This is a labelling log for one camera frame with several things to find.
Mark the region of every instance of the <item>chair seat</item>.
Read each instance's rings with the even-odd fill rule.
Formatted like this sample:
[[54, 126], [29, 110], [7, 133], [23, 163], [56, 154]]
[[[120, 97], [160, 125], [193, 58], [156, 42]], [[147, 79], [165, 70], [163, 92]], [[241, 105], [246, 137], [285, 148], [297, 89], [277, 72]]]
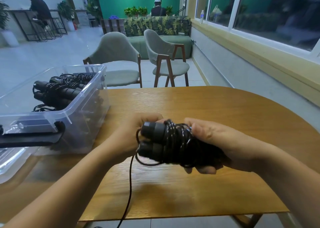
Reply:
[[[185, 62], [171, 61], [171, 68], [173, 76], [180, 76], [188, 72], [190, 66]], [[156, 75], [157, 67], [154, 68], [153, 74]], [[161, 63], [160, 76], [169, 76], [169, 70], [167, 62]]]
[[108, 87], [130, 85], [137, 82], [139, 72], [136, 70], [107, 71], [105, 79]]

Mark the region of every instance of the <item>gray upholstered chair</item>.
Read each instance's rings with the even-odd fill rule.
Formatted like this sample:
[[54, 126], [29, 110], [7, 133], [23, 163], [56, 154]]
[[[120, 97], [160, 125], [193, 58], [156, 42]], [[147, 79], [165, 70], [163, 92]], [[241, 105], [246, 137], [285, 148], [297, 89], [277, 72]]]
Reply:
[[108, 71], [106, 74], [107, 86], [124, 86], [140, 84], [141, 58], [138, 51], [131, 45], [128, 38], [120, 32], [110, 32], [102, 36], [98, 48], [89, 57], [83, 60], [84, 64], [104, 64], [113, 61], [131, 61], [138, 64], [137, 70]]
[[[166, 87], [168, 87], [169, 80], [171, 86], [174, 87], [174, 78], [183, 74], [186, 79], [186, 86], [189, 86], [188, 70], [190, 66], [186, 63], [184, 45], [166, 42], [153, 30], [145, 30], [144, 37], [149, 60], [152, 64], [156, 65], [153, 70], [153, 74], [155, 75], [154, 87], [158, 86], [160, 76], [167, 76]], [[174, 61], [178, 48], [182, 49], [183, 62]]]

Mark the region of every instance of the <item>black handle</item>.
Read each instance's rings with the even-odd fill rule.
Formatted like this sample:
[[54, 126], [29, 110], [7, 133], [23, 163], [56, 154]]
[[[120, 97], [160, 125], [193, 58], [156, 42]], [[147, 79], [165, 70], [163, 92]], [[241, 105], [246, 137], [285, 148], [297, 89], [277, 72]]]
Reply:
[[32, 147], [32, 146], [50, 146], [58, 143], [62, 138], [66, 126], [63, 122], [55, 122], [57, 132], [43, 133], [7, 133], [4, 134], [2, 125], [0, 125], [0, 149], [14, 147]]

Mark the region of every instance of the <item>hand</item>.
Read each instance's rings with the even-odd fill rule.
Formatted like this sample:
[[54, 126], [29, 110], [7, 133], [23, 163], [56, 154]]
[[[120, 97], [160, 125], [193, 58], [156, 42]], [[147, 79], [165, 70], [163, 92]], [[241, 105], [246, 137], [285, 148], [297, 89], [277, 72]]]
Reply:
[[136, 133], [144, 122], [156, 122], [161, 119], [163, 117], [159, 113], [136, 113], [132, 115], [102, 143], [102, 149], [107, 149], [107, 155], [110, 155], [110, 151], [112, 152], [115, 164], [121, 163], [135, 154], [138, 148]]
[[[230, 158], [230, 161], [222, 162], [222, 164], [233, 169], [247, 172], [255, 171], [266, 158], [270, 148], [274, 148], [273, 145], [219, 123], [194, 118], [185, 118], [184, 122], [191, 126], [192, 134], [196, 138], [222, 149]], [[217, 169], [221, 167], [205, 166], [198, 167], [197, 170], [203, 174], [215, 174]], [[191, 173], [192, 169], [187, 168], [186, 172]]]

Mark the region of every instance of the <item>window frame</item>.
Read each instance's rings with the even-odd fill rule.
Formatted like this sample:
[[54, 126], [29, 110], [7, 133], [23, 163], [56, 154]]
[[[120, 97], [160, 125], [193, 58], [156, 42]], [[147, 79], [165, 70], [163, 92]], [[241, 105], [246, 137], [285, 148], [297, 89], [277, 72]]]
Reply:
[[[213, 22], [208, 21], [208, 17], [209, 17], [209, 11], [210, 11], [210, 4], [211, 4], [211, 0], [208, 1], [208, 11], [207, 11], [207, 15], [206, 18], [203, 19], [203, 24], [207, 24], [210, 25], [212, 27], [224, 30], [224, 31], [228, 31], [234, 35], [238, 35], [240, 37], [246, 38], [248, 40], [266, 45], [268, 47], [272, 47], [275, 49], [278, 49], [280, 51], [301, 57], [303, 59], [306, 59], [308, 61], [312, 61], [314, 63], [320, 64], [320, 39], [318, 40], [317, 44], [314, 46], [314, 48], [312, 49], [312, 51], [308, 51], [302, 48], [298, 48], [295, 46], [291, 46], [282, 42], [278, 42], [278, 41], [274, 41], [268, 38], [264, 38], [258, 35], [254, 35], [248, 32], [243, 32], [241, 30], [237, 30], [234, 28], [234, 23], [236, 20], [236, 16], [237, 16], [237, 12], [238, 12], [238, 7], [240, 5], [241, 0], [234, 0], [234, 5], [233, 5], [233, 9], [232, 9], [232, 13], [230, 16], [230, 21], [229, 21], [229, 25], [228, 27], [220, 25], [220, 24], [216, 24]], [[195, 12], [194, 14], [197, 14], [197, 7], [198, 7], [198, 0], [196, 0], [196, 4], [195, 4]]]

